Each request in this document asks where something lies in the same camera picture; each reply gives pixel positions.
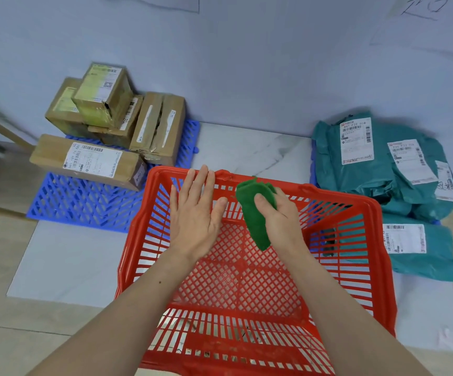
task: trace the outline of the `person's right arm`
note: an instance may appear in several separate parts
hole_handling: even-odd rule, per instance
[[[296,205],[280,189],[275,197],[277,210],[261,194],[255,197],[256,207],[310,310],[336,374],[430,376],[312,256],[303,241]]]

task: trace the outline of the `person's left arm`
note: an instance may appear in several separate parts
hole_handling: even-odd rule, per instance
[[[179,200],[175,187],[171,189],[167,251],[30,375],[134,376],[174,291],[216,241],[227,200],[218,200],[211,212],[214,181],[214,172],[203,166],[196,178],[195,170],[188,172]]]

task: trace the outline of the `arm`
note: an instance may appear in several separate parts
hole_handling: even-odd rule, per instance
[[[171,188],[171,245],[120,297],[43,360],[32,376],[134,376],[168,301],[216,241],[226,198],[211,212],[214,172],[190,170]],[[204,193],[202,186],[207,178]]]
[[[277,189],[277,210],[258,194],[267,233],[310,310],[336,374],[430,376],[418,360],[343,289],[311,255],[298,208]]]

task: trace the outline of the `person's left hand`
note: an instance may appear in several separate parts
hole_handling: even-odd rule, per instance
[[[195,170],[190,169],[179,191],[179,200],[176,187],[171,187],[169,249],[179,251],[197,262],[209,253],[216,241],[228,199],[220,198],[211,211],[214,171],[208,171],[207,166],[203,165],[195,180],[193,178]]]

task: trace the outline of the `brown cardboard box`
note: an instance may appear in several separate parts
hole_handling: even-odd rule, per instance
[[[125,68],[92,63],[72,100],[85,124],[119,128],[133,96]]]
[[[96,133],[106,145],[122,146],[123,148],[129,149],[142,101],[143,96],[134,95],[123,117],[120,128],[101,128],[90,125],[88,128],[89,132]]]
[[[177,95],[164,95],[160,122],[150,151],[143,151],[147,162],[174,166],[181,142],[185,116],[185,98]]]
[[[98,137],[94,133],[88,131],[87,125],[83,123],[77,107],[71,100],[81,81],[81,79],[76,78],[66,78],[63,81],[45,114],[45,118],[64,134],[97,139]]]
[[[155,130],[159,123],[163,94],[148,92],[142,102],[137,125],[135,126],[130,150],[138,153],[151,149]]]
[[[132,152],[44,134],[30,162],[56,174],[139,191],[146,164]]]
[[[174,166],[186,115],[185,99],[148,92],[139,113],[130,150],[149,163]]]

